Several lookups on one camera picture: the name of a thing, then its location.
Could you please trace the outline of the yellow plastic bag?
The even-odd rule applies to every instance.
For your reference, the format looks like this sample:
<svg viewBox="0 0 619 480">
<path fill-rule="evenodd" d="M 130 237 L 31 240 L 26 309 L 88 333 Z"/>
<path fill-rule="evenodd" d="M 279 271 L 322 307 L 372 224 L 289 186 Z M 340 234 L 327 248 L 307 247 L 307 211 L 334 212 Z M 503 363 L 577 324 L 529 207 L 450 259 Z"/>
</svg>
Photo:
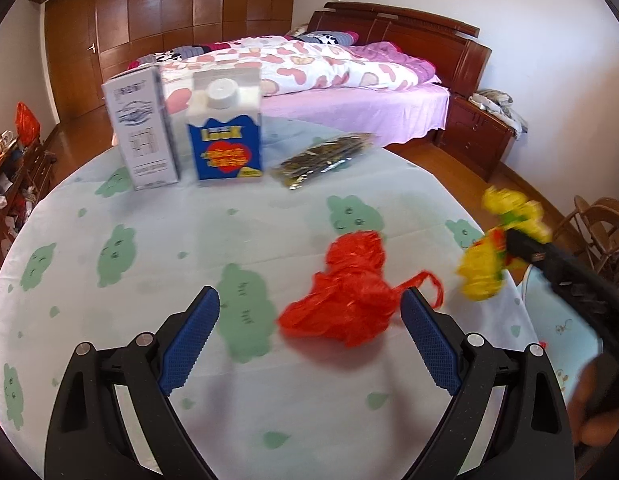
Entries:
<svg viewBox="0 0 619 480">
<path fill-rule="evenodd" d="M 496 218 L 497 224 L 465 250 L 457 268 L 463 295 L 473 301 L 496 296 L 506 272 L 518 264 L 519 258 L 507 248 L 509 230 L 522 231 L 539 243 L 551 241 L 551 229 L 543 222 L 543 207 L 521 192 L 491 186 L 483 194 L 482 207 Z"/>
</svg>

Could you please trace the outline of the red plastic bag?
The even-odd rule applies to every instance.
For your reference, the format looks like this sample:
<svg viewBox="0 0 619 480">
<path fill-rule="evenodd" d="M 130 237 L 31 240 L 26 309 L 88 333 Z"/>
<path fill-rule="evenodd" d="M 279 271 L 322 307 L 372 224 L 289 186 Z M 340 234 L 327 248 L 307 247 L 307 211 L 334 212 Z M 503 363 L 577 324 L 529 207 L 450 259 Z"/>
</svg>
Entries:
<svg viewBox="0 0 619 480">
<path fill-rule="evenodd" d="M 385 252 L 375 231 L 344 234 L 326 253 L 326 267 L 316 273 L 308 294 L 279 315 L 282 334 L 290 338 L 326 338 L 359 347 L 385 332 L 411 287 L 429 282 L 434 309 L 443 306 L 442 281 L 423 270 L 395 287 L 384 280 Z"/>
</svg>

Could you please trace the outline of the light blue trash bucket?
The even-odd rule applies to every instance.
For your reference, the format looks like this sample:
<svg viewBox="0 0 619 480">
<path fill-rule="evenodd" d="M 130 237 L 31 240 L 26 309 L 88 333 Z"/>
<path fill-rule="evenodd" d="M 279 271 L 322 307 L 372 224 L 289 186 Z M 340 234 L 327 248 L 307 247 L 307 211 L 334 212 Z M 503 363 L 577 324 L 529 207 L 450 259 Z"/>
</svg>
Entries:
<svg viewBox="0 0 619 480">
<path fill-rule="evenodd" d="M 533 266 L 525 271 L 519 292 L 539 343 L 555 370 L 563 398 L 568 401 L 582 370 L 602 352 L 602 342 Z"/>
</svg>

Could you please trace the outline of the brown wicker folding chair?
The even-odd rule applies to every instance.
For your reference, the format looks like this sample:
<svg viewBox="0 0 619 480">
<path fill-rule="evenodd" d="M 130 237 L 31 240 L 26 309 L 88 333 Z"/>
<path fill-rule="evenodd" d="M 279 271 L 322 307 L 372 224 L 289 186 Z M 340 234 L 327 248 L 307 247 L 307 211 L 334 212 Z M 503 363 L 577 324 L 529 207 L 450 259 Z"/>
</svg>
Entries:
<svg viewBox="0 0 619 480">
<path fill-rule="evenodd" d="M 590 203 L 575 195 L 573 210 L 558 224 L 552 238 L 577 236 L 579 249 L 591 270 L 619 287 L 619 200 L 598 198 Z"/>
</svg>

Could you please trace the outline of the wooden nightstand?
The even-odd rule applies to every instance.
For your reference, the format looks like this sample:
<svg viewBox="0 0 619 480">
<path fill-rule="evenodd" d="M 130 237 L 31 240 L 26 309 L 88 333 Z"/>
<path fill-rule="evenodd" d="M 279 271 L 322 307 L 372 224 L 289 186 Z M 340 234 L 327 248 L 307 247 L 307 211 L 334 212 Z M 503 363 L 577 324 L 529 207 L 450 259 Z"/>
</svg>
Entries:
<svg viewBox="0 0 619 480">
<path fill-rule="evenodd" d="M 446 126 L 436 134 L 434 143 L 474 174 L 489 181 L 514 140 L 515 130 L 463 96 L 453 94 Z"/>
</svg>

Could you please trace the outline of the cloud-print white tablecloth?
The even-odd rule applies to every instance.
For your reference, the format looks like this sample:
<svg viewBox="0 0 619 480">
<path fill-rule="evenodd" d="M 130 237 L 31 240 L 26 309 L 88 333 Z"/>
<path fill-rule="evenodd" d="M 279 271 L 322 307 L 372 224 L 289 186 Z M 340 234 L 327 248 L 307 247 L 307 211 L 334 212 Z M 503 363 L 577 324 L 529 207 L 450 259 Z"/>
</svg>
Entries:
<svg viewBox="0 0 619 480">
<path fill-rule="evenodd" d="M 473 219 L 383 148 L 296 191 L 272 177 L 202 182 L 189 152 L 165 188 L 137 191 L 124 171 L 113 148 L 65 179 L 0 270 L 0 425 L 32 469 L 75 347 L 128 344 L 208 285 L 220 317 L 170 400 L 218 477 L 402 477 L 449 398 L 401 319 L 356 348 L 286 338 L 277 324 L 357 229 L 380 234 L 387 284 L 429 272 L 425 296 L 467 332 L 518 350 L 536 338 L 512 281 L 485 302 L 463 297 L 460 231 Z"/>
</svg>

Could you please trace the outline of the cluttered wooden side cabinet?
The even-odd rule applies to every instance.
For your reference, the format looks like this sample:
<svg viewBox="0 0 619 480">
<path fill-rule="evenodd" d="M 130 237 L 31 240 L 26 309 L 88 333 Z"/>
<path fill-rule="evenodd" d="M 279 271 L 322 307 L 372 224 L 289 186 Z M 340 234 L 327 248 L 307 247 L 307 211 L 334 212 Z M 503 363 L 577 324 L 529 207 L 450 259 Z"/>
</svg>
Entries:
<svg viewBox="0 0 619 480">
<path fill-rule="evenodd" d="M 41 140 L 41 125 L 23 102 L 15 128 L 0 132 L 0 268 L 32 210 L 51 188 L 55 154 Z"/>
</svg>

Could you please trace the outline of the wooden bed with headboard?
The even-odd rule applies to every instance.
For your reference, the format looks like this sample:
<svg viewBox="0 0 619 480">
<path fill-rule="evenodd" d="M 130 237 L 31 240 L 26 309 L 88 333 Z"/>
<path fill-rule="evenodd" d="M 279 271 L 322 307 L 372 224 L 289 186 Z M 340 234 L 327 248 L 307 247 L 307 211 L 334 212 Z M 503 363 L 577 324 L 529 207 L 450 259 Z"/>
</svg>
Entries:
<svg viewBox="0 0 619 480">
<path fill-rule="evenodd" d="M 445 127 L 456 98 L 477 91 L 492 51 L 475 26 L 376 3 L 328 2 L 304 29 L 139 56 L 155 63 L 167 105 L 187 107 L 196 70 L 255 66 L 262 114 L 369 131 L 406 143 Z"/>
</svg>

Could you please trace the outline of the dark clear snack packet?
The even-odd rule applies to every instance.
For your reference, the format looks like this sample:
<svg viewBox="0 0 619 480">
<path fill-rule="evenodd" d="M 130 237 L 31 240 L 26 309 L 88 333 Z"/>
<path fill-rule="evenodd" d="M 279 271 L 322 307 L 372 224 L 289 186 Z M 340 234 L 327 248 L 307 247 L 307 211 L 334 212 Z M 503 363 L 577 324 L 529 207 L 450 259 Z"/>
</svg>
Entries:
<svg viewBox="0 0 619 480">
<path fill-rule="evenodd" d="M 373 145 L 373 133 L 343 133 L 315 143 L 285 159 L 278 166 L 274 166 L 271 173 L 286 188 L 295 191 L 311 180 L 343 169 Z"/>
</svg>

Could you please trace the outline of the pink purple blanket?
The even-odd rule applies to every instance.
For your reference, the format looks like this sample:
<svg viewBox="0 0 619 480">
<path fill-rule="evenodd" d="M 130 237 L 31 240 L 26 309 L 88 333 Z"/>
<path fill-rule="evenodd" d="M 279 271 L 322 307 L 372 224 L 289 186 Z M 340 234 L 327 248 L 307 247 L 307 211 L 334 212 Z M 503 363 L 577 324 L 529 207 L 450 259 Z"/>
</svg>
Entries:
<svg viewBox="0 0 619 480">
<path fill-rule="evenodd" d="M 390 41 L 372 42 L 372 44 L 364 44 L 363 46 L 348 46 L 346 50 L 358 58 L 367 58 L 369 61 L 375 62 L 391 62 L 410 68 L 415 72 L 421 84 L 433 82 L 439 84 L 441 80 L 436 74 L 436 67 L 424 58 L 417 58 L 405 53 Z"/>
</svg>

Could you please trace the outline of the white grey milk carton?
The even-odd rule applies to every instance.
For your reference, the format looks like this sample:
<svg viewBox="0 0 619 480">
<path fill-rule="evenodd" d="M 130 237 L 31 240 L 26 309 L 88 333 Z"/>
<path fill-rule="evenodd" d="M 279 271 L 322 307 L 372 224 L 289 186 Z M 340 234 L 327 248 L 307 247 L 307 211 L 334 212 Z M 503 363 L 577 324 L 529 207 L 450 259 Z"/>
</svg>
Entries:
<svg viewBox="0 0 619 480">
<path fill-rule="evenodd" d="M 178 182 L 180 168 L 158 67 L 146 64 L 126 70 L 104 82 L 102 89 L 134 188 Z"/>
</svg>

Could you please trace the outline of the blue Look milk carton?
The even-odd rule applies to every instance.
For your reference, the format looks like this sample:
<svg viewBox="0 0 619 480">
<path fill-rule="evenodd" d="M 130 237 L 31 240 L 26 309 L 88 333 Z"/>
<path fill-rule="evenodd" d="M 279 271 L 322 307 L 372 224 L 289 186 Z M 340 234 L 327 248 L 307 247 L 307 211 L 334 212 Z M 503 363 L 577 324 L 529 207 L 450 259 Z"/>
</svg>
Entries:
<svg viewBox="0 0 619 480">
<path fill-rule="evenodd" d="M 201 180 L 262 177 L 260 68 L 198 70 L 186 124 Z"/>
</svg>

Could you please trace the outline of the cow-print striped pillow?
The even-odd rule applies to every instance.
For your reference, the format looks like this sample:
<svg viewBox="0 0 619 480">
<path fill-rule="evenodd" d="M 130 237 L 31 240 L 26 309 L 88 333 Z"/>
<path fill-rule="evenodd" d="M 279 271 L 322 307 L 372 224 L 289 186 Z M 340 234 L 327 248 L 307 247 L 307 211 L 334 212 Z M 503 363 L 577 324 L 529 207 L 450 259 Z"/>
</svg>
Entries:
<svg viewBox="0 0 619 480">
<path fill-rule="evenodd" d="M 308 44 L 326 44 L 327 46 L 350 47 L 356 44 L 356 32 L 338 32 L 337 30 L 314 30 L 291 35 L 291 38 Z"/>
</svg>

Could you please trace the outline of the heart-print white duvet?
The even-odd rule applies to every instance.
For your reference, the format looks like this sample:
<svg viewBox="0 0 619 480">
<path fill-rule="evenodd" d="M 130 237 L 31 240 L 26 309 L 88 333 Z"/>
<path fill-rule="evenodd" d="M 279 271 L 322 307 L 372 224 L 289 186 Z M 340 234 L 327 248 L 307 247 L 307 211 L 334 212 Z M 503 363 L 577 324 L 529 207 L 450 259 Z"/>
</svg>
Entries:
<svg viewBox="0 0 619 480">
<path fill-rule="evenodd" d="M 160 66 L 160 76 L 171 89 L 190 88 L 198 70 L 247 64 L 260 68 L 265 96 L 329 88 L 407 91 L 421 84 L 418 75 L 402 65 L 358 58 L 346 47 L 283 36 L 243 38 L 230 42 L 226 49 L 168 61 Z"/>
</svg>

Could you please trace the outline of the brown wooden wardrobe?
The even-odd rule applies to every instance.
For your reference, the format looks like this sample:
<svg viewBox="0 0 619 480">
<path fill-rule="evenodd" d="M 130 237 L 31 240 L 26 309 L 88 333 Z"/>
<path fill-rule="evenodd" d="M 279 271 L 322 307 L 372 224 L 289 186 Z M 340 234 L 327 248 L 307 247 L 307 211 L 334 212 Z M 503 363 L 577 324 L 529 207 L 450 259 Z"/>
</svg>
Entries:
<svg viewBox="0 0 619 480">
<path fill-rule="evenodd" d="M 101 84 L 143 55 L 283 34 L 293 0 L 32 0 L 44 6 L 53 102 L 63 122 L 103 103 Z"/>
</svg>

